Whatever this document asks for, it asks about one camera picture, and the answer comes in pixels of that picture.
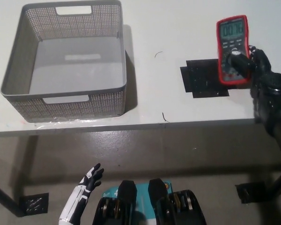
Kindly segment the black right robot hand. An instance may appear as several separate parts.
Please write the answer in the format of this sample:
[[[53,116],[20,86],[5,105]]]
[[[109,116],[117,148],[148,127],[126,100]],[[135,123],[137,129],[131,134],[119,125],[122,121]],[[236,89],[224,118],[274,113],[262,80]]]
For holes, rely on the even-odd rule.
[[[249,56],[234,48],[227,56],[227,63],[243,78],[249,78],[251,73],[266,73],[271,71],[271,64],[263,50],[249,45]]]

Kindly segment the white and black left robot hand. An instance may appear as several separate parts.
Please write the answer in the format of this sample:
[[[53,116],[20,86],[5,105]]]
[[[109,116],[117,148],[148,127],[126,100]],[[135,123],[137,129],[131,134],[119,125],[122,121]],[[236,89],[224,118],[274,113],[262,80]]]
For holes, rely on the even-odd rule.
[[[81,223],[81,217],[91,193],[101,185],[100,179],[103,176],[104,169],[100,169],[100,166],[100,163],[93,166],[73,189],[59,217],[59,225],[79,225]]]

